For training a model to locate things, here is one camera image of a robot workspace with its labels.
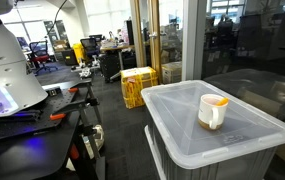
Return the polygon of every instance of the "gray carpet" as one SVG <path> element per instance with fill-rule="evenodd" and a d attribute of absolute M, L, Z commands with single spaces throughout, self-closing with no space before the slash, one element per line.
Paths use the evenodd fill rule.
<path fill-rule="evenodd" d="M 80 80 L 77 73 L 70 72 L 70 66 L 61 63 L 56 65 L 59 70 L 51 73 L 41 71 L 37 76 L 41 85 Z M 147 139 L 144 134 L 147 109 L 125 107 L 121 83 L 106 84 L 103 77 L 96 75 L 93 79 L 93 91 L 99 99 L 99 110 L 105 132 L 105 144 L 101 154 L 106 157 L 108 180 L 155 180 L 158 179 Z M 96 116 L 89 110 L 92 121 Z"/>

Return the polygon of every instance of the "white robot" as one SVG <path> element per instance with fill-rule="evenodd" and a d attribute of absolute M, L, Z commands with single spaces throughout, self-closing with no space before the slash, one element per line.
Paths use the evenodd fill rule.
<path fill-rule="evenodd" d="M 0 0 L 0 14 L 10 12 L 12 7 L 13 0 Z M 0 117 L 37 104 L 47 96 L 27 66 L 15 36 L 0 20 Z"/>

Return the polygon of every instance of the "yellow bin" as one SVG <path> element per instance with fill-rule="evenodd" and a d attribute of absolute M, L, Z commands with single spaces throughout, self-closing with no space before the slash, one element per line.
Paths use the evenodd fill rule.
<path fill-rule="evenodd" d="M 81 43 L 74 44 L 73 45 L 73 50 L 74 50 L 74 54 L 75 54 L 76 60 L 78 61 L 79 64 L 81 62 L 81 58 L 82 59 L 86 59 L 84 48 L 83 48 Z"/>
<path fill-rule="evenodd" d="M 121 71 L 121 84 L 125 105 L 131 109 L 145 104 L 141 90 L 158 85 L 158 77 L 150 67 L 128 69 Z"/>

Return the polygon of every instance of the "cable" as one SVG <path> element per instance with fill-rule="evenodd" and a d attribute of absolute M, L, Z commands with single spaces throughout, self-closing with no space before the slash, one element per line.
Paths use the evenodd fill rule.
<path fill-rule="evenodd" d="M 49 36 L 50 32 L 51 32 L 52 29 L 54 28 L 54 26 L 55 26 L 55 24 L 56 24 L 56 19 L 57 19 L 58 15 L 59 15 L 59 12 L 60 12 L 60 10 L 62 9 L 62 7 L 64 6 L 64 4 L 65 4 L 67 1 L 68 1 L 68 0 L 65 0 L 65 1 L 61 4 L 61 6 L 59 7 L 58 11 L 57 11 L 56 14 L 55 14 L 55 18 L 54 18 L 53 25 L 52 25 L 52 27 L 50 28 L 50 30 L 48 31 L 48 33 L 46 34 L 46 36 Z M 33 52 L 33 50 L 36 48 L 36 46 L 37 46 L 38 44 L 39 44 L 39 42 L 37 42 L 37 43 L 35 44 L 35 46 L 33 47 L 33 49 L 31 49 L 32 52 Z"/>

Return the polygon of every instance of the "coffee mug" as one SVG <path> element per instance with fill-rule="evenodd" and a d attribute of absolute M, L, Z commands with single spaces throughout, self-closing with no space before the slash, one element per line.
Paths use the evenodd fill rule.
<path fill-rule="evenodd" d="M 201 96 L 198 122 L 203 128 L 217 130 L 222 126 L 228 106 L 228 103 L 222 106 L 216 105 L 222 99 L 222 96 L 215 94 L 205 94 Z"/>

